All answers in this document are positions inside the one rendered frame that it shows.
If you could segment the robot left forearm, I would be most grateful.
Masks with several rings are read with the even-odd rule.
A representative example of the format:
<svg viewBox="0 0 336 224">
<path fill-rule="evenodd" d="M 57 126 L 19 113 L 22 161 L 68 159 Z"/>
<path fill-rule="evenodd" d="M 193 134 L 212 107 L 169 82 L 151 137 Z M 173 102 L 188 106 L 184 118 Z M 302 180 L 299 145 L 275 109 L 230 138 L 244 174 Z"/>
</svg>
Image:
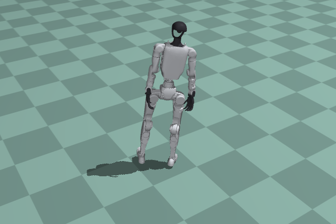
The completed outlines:
<svg viewBox="0 0 336 224">
<path fill-rule="evenodd" d="M 150 65 L 145 91 L 147 90 L 147 88 L 150 88 L 152 92 L 155 77 L 156 75 L 152 73 L 152 66 Z"/>
</svg>

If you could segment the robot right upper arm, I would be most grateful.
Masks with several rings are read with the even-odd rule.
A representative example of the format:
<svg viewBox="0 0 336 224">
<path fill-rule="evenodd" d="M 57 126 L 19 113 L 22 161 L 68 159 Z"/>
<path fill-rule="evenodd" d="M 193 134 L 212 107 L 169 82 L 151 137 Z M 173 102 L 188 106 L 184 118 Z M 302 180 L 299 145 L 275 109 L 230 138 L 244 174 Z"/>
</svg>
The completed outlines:
<svg viewBox="0 0 336 224">
<path fill-rule="evenodd" d="M 187 69 L 186 73 L 187 73 L 187 76 L 189 77 L 193 77 L 195 76 L 195 67 L 196 67 L 196 51 L 191 48 L 191 47 L 188 47 L 188 67 L 189 69 Z"/>
</svg>

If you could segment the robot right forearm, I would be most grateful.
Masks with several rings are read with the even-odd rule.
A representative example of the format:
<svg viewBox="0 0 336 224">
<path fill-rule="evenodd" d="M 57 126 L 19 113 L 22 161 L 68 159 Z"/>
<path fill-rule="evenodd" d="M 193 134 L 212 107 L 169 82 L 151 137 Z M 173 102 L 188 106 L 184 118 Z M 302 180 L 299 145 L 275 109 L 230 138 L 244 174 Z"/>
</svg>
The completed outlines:
<svg viewBox="0 0 336 224">
<path fill-rule="evenodd" d="M 190 95 L 192 95 L 193 91 L 195 91 L 195 81 L 196 81 L 196 71 L 195 71 L 195 76 L 188 77 L 188 93 Z"/>
</svg>

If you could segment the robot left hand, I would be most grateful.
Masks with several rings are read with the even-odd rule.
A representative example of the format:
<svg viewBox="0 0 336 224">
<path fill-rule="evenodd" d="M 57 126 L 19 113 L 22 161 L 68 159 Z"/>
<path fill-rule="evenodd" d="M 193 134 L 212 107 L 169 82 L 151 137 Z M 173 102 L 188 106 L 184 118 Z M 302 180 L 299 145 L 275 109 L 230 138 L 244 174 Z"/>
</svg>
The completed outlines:
<svg viewBox="0 0 336 224">
<path fill-rule="evenodd" d="M 147 101 L 147 103 L 148 103 L 148 107 L 150 108 L 150 109 L 154 109 L 154 107 L 151 107 L 150 106 L 150 95 L 151 95 L 151 89 L 150 88 L 147 88 L 147 90 L 146 90 L 146 101 Z"/>
</svg>

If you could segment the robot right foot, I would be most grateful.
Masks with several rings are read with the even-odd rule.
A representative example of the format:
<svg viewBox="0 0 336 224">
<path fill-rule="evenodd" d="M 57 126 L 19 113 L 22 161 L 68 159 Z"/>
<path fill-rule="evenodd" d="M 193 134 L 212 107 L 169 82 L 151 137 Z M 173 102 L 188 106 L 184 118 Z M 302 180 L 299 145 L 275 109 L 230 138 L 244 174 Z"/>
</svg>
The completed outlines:
<svg viewBox="0 0 336 224">
<path fill-rule="evenodd" d="M 174 166 L 174 163 L 176 162 L 176 160 L 177 160 L 177 154 L 175 154 L 174 159 L 173 159 L 173 157 L 172 157 L 172 158 L 169 157 L 169 161 L 168 161 L 167 164 L 168 164 L 169 166 Z"/>
</svg>

